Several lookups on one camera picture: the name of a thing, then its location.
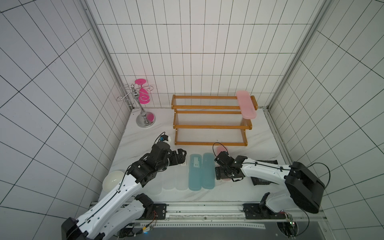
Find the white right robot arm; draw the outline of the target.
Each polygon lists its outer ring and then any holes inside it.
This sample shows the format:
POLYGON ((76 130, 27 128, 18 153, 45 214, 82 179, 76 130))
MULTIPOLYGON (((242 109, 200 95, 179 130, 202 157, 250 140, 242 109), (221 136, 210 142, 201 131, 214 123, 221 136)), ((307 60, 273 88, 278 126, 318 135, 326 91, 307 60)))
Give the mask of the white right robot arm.
POLYGON ((246 156, 232 158, 228 152, 220 152, 214 159, 216 177, 239 182, 245 178, 257 178, 281 186, 275 193, 266 193, 260 204, 261 209, 271 212, 300 208, 311 214, 320 211, 323 194, 327 185, 324 184, 310 169, 302 163, 277 165, 253 160, 246 156))

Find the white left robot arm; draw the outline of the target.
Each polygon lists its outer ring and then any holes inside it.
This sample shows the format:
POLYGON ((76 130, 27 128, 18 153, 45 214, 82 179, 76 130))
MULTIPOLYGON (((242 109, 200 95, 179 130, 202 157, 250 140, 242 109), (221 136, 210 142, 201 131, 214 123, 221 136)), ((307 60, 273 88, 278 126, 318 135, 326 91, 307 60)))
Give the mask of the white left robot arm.
POLYGON ((183 164, 187 152, 172 151, 168 142, 157 142, 151 152, 132 163, 122 180, 96 205, 61 226, 63 240, 108 240, 126 225, 153 212, 153 201, 140 191, 158 172, 183 164))

